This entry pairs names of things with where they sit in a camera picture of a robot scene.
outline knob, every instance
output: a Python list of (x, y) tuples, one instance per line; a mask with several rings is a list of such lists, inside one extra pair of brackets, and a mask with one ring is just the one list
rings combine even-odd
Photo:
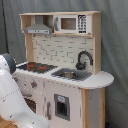
[(18, 78), (17, 78), (17, 77), (13, 77), (13, 79), (14, 79), (16, 82), (18, 82)]
[(37, 83), (36, 83), (35, 81), (33, 81), (33, 82), (31, 83), (31, 85), (32, 85), (32, 88), (35, 88), (35, 87), (37, 86)]

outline faucet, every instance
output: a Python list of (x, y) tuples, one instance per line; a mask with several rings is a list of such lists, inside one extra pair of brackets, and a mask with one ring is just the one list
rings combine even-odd
[(90, 59), (90, 65), (93, 65), (93, 59), (92, 59), (92, 56), (88, 53), (88, 52), (86, 52), (86, 51), (82, 51), (82, 52), (80, 52), (79, 54), (78, 54), (78, 63), (76, 64), (76, 68), (77, 68), (77, 70), (83, 70), (83, 69), (85, 69), (85, 63), (84, 64), (82, 64), (81, 62), (80, 62), (80, 58), (81, 58), (81, 55), (83, 55), (83, 54), (86, 54), (88, 57), (89, 57), (89, 59)]

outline white countertop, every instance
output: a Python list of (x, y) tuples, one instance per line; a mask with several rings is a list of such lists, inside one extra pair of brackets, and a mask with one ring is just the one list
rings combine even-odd
[(111, 85), (114, 81), (114, 77), (104, 71), (100, 71), (96, 75), (91, 75), (84, 81), (73, 81), (73, 80), (68, 80), (68, 79), (63, 79), (63, 78), (58, 78), (58, 77), (53, 77), (51, 74), (62, 67), (57, 67), (45, 74), (38, 74), (38, 73), (33, 73), (31, 71), (24, 71), (21, 69), (17, 69), (16, 72), (21, 72), (24, 74), (29, 74), (33, 76), (38, 76), (42, 77), (43, 79), (47, 79), (49, 81), (56, 81), (56, 82), (62, 82), (64, 84), (69, 84), (71, 86), (79, 87), (79, 88), (84, 88), (84, 89), (96, 89), (96, 88), (103, 88)]

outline wall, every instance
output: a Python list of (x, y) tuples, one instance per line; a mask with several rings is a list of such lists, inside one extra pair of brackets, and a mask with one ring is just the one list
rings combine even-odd
[[(89, 52), (93, 57), (93, 39), (77, 36), (34, 35), (34, 61), (39, 63), (75, 68), (78, 54)], [(82, 55), (81, 62), (86, 62), (86, 70), (93, 70), (88, 56)]]

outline gray curtain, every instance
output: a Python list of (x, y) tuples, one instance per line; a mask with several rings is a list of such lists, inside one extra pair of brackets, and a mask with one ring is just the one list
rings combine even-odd
[(2, 1), (0, 0), (0, 54), (6, 53), (5, 26), (3, 17)]
[(128, 0), (4, 0), (9, 51), (25, 61), (19, 13), (102, 11), (102, 70), (115, 77), (106, 88), (106, 117), (114, 128), (128, 127)]

